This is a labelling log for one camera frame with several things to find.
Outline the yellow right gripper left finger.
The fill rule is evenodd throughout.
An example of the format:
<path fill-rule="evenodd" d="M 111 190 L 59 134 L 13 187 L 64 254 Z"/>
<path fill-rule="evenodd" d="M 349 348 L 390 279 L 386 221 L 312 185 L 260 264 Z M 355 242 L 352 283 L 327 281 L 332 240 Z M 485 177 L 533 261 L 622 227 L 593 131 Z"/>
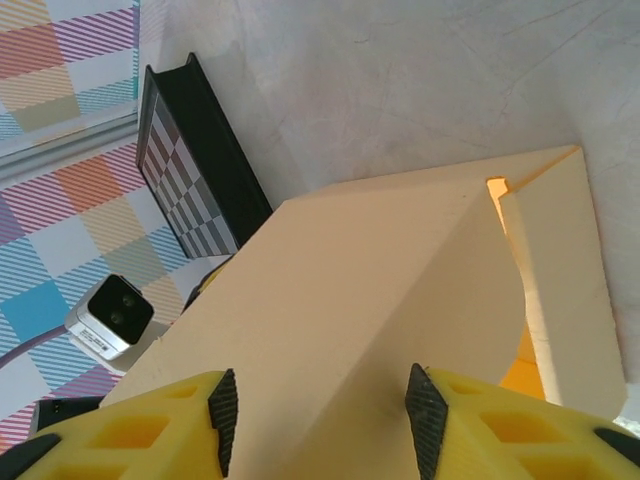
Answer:
<path fill-rule="evenodd" d="M 0 480 L 224 480 L 238 420 L 231 369 L 54 423 L 0 455 Z"/>

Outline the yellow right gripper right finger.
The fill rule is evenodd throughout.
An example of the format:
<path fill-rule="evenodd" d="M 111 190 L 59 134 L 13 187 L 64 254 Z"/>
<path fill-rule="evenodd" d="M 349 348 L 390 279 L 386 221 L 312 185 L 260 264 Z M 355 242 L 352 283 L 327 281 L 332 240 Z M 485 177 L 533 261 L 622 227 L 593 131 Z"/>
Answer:
<path fill-rule="evenodd" d="M 405 394 L 420 480 L 640 480 L 640 438 L 600 417 L 441 369 Z"/>

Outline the yellow paper box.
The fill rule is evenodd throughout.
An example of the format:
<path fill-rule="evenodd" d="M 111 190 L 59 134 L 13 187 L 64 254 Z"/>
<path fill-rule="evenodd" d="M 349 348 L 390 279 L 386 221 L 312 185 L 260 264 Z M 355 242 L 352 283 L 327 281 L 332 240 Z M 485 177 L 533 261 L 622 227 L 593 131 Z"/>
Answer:
<path fill-rule="evenodd" d="M 497 384 L 529 336 L 555 404 L 616 417 L 626 381 L 582 151 L 334 184 L 283 203 L 107 396 L 232 368 L 233 472 L 284 462 L 337 406 L 402 425 L 413 364 Z"/>

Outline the black grey chessboard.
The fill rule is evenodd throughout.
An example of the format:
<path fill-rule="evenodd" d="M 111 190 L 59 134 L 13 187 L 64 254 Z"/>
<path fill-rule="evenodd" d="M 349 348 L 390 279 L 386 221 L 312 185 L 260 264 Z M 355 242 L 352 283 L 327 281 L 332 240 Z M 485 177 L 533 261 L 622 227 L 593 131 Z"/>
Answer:
<path fill-rule="evenodd" d="M 146 68 L 136 166 L 184 254 L 235 254 L 273 209 L 195 54 Z"/>

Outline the aluminium frame post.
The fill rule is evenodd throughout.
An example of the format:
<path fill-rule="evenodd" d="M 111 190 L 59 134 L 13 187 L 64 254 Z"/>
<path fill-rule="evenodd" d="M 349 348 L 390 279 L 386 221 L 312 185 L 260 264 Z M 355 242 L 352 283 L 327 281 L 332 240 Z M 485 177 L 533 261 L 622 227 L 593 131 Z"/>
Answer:
<path fill-rule="evenodd" d="M 30 172 L 104 147 L 136 134 L 137 130 L 138 117 L 133 113 L 49 140 L 41 145 L 0 156 L 0 179 Z"/>

